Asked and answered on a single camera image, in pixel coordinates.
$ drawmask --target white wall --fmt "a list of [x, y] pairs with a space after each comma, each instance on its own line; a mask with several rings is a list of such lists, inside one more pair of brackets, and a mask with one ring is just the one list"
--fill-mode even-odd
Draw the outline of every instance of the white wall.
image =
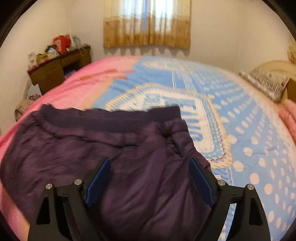
[[251, 71], [271, 60], [288, 61], [289, 30], [261, 0], [243, 0], [244, 12], [235, 71]]
[[73, 0], [71, 30], [94, 51], [93, 59], [111, 55], [157, 55], [200, 61], [233, 69], [244, 0], [192, 0], [191, 49], [165, 47], [103, 48], [103, 0]]
[[38, 0], [8, 34], [0, 48], [0, 128], [5, 133], [14, 123], [14, 109], [22, 100], [30, 79], [31, 52], [42, 53], [52, 39], [68, 33], [66, 5], [61, 0]]

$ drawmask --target metal screw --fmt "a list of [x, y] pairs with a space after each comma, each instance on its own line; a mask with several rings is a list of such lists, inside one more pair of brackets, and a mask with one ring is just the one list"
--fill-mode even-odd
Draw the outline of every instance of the metal screw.
[[248, 188], [249, 190], [254, 190], [254, 186], [253, 186], [252, 184], [248, 184], [248, 185], [247, 185], [247, 188]]
[[76, 179], [75, 181], [74, 181], [74, 184], [75, 185], [80, 185], [82, 183], [82, 180], [81, 179]]
[[51, 189], [51, 188], [52, 188], [52, 184], [51, 184], [51, 183], [47, 184], [47, 185], [45, 186], [45, 188], [46, 188], [47, 190]]
[[218, 184], [219, 184], [220, 186], [225, 186], [226, 182], [225, 182], [224, 180], [219, 180], [219, 181], [218, 181]]

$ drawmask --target bedsheet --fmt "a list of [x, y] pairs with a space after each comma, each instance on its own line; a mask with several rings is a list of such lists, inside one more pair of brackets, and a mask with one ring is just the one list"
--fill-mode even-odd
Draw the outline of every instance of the bedsheet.
[[[295, 218], [294, 142], [276, 106], [236, 74], [172, 58], [112, 57], [72, 75], [23, 118], [42, 103], [107, 110], [178, 104], [196, 149], [216, 178], [256, 187], [273, 240], [280, 240]], [[19, 124], [0, 140], [0, 159]], [[0, 208], [16, 235], [26, 240], [28, 223], [4, 189]], [[226, 240], [234, 210], [231, 205], [219, 240]]]

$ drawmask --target purple pants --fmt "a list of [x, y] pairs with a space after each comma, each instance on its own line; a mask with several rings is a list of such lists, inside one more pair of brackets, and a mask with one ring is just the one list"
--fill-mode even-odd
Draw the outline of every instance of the purple pants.
[[188, 161], [209, 163], [196, 151], [179, 107], [83, 112], [44, 105], [18, 129], [0, 177], [30, 221], [47, 183], [69, 185], [102, 157], [112, 160], [112, 176], [89, 209], [95, 226], [115, 240], [195, 239], [210, 208], [191, 180]]

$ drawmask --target red object on desk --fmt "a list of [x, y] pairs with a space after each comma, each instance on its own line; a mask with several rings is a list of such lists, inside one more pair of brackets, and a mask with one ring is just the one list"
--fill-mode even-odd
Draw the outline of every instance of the red object on desk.
[[53, 39], [53, 44], [57, 46], [55, 50], [59, 54], [64, 54], [67, 52], [67, 48], [71, 46], [71, 40], [64, 35], [60, 35]]

